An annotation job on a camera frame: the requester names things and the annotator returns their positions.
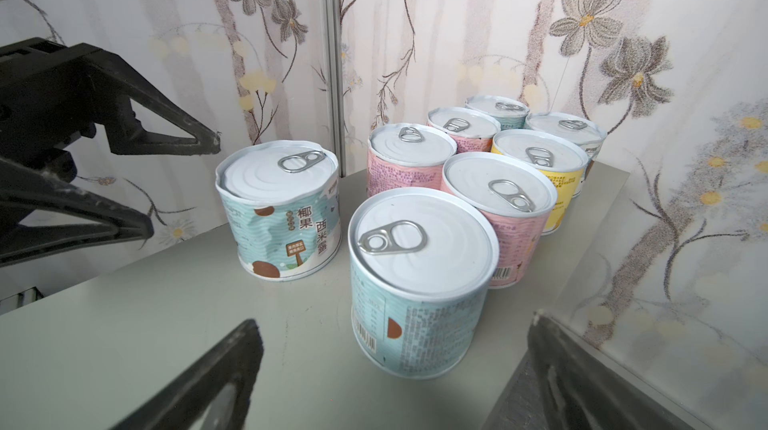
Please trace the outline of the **yellow label can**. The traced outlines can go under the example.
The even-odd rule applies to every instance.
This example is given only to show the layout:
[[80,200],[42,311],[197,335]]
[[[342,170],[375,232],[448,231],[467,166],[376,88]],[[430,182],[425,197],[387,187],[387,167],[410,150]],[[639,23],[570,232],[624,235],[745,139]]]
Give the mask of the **yellow label can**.
[[587,153],[562,137],[530,129],[496,133],[491,152],[533,166],[555,186],[557,199],[543,234],[554,233],[560,227],[589,163]]

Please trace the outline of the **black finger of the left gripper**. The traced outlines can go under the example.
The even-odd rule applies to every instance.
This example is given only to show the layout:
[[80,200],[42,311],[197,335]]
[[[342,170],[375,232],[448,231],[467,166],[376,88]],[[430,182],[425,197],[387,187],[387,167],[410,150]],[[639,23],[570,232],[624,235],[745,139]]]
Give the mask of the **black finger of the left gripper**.
[[33,38],[1,49],[1,156],[30,165],[103,126],[116,155],[210,155],[220,138],[119,55]]
[[[72,217],[74,223],[25,225],[34,212]],[[130,207],[76,187],[48,171],[1,160],[1,265],[66,251],[147,240],[150,218]]]

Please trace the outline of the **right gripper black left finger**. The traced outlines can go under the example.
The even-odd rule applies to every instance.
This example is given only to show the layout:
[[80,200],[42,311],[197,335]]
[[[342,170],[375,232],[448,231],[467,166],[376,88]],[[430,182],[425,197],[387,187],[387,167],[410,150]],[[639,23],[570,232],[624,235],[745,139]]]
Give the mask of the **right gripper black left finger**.
[[264,355],[257,322],[246,319],[116,429],[242,429]]

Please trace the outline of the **pink can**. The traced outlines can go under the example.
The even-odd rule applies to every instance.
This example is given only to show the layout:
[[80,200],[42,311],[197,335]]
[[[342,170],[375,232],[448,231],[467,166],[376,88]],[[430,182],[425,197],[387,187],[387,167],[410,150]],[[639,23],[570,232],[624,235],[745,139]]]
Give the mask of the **pink can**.
[[500,256],[491,287],[501,289],[519,282],[557,200],[551,181],[514,158],[466,152],[443,164],[440,189],[478,209],[494,229]]
[[427,114],[427,124],[448,134],[458,153],[489,152],[501,124],[493,117],[465,107],[442,107]]
[[457,143],[427,125],[386,124],[369,136],[367,195],[407,187],[439,190],[445,162],[457,153]]

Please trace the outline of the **teal coconut can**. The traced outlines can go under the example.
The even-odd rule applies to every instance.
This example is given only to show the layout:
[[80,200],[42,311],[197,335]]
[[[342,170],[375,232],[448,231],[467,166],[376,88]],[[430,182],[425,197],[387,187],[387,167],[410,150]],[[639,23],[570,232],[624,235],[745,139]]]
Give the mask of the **teal coconut can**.
[[530,109],[522,102],[494,95],[469,97],[465,106],[495,118],[503,130],[522,129],[530,113]]
[[588,119],[557,112],[530,114],[526,118],[525,127],[564,138],[587,153],[589,157],[588,165],[574,193],[574,197],[578,197],[594,164],[594,160],[607,138],[607,132]]

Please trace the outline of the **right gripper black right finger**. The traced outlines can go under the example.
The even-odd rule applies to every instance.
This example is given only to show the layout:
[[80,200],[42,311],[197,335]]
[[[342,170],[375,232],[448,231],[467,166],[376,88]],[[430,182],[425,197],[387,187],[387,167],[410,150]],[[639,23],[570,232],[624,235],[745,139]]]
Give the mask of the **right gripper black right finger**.
[[534,315],[527,340],[550,429],[690,427],[590,355],[548,315]]

